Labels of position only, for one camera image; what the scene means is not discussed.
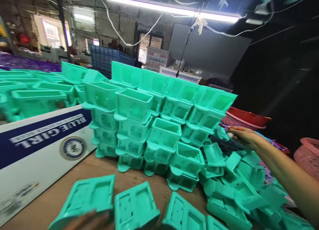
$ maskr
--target electrical wire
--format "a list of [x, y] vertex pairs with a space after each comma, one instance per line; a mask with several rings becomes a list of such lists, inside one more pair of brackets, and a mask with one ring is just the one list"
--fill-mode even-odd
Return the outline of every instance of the electrical wire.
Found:
[[162, 15], [163, 15], [163, 14], [161, 14], [161, 15], [159, 16], [159, 18], [157, 19], [157, 21], [155, 22], [155, 24], [151, 27], [151, 29], [149, 30], [149, 32], [147, 32], [146, 35], [145, 35], [142, 39], [140, 39], [139, 42], [137, 42], [137, 43], [135, 43], [135, 44], [133, 44], [133, 45], [132, 45], [132, 44], [127, 44], [127, 43], [123, 40], [123, 38], [120, 36], [120, 34], [117, 32], [117, 30], [115, 29], [115, 27], [114, 27], [114, 25], [113, 25], [113, 22], [112, 22], [111, 19], [110, 19], [109, 9], [107, 8], [106, 4], [104, 3], [103, 0], [101, 0], [101, 1], [102, 1], [102, 3], [104, 4], [104, 6], [105, 6], [105, 8], [106, 8], [107, 18], [109, 19], [109, 21], [110, 21], [110, 23], [111, 23], [111, 25], [112, 25], [114, 31], [116, 32], [116, 34], [119, 36], [119, 38], [123, 41], [124, 45], [126, 45], [126, 46], [135, 46], [135, 45], [139, 44], [139, 43], [152, 31], [152, 29], [154, 28], [154, 26], [156, 26], [156, 24], [158, 23], [158, 21], [160, 20], [160, 18], [161, 18]]

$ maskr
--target window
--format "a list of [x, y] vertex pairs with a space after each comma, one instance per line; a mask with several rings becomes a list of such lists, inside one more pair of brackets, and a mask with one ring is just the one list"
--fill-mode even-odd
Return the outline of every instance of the window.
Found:
[[[145, 33], [140, 33], [140, 40], [145, 36]], [[146, 63], [147, 47], [155, 47], [162, 49], [163, 37], [153, 34], [147, 35], [139, 44], [139, 61]]]

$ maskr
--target white plastic crate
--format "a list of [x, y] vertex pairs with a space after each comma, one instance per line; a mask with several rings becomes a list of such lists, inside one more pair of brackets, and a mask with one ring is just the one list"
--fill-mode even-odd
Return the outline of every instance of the white plastic crate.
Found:
[[173, 62], [173, 58], [169, 51], [147, 47], [146, 65], [159, 68], [160, 66], [167, 67]]

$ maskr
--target wooden table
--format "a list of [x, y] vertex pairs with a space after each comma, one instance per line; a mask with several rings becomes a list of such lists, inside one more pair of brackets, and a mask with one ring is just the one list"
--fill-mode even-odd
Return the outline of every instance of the wooden table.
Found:
[[[126, 173], [120, 173], [117, 170], [116, 163], [117, 159], [98, 159], [95, 157], [94, 152], [91, 153], [8, 221], [1, 230], [48, 229], [50, 223], [59, 214], [76, 181], [111, 174], [116, 176], [113, 196], [143, 182], [149, 182], [156, 206], [161, 211], [161, 217], [158, 221], [159, 225], [166, 202], [169, 201], [172, 194], [167, 185], [166, 178], [157, 174], [147, 177], [143, 170], [129, 170]], [[209, 214], [206, 210], [206, 195], [200, 184], [194, 188], [192, 193], [183, 190], [179, 190], [178, 193], [204, 215]]]

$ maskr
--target red object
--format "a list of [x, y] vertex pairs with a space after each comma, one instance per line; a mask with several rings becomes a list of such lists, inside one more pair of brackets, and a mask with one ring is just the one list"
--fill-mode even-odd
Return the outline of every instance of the red object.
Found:
[[293, 157], [303, 170], [319, 180], [319, 140], [302, 138], [300, 142], [302, 146], [296, 150]]

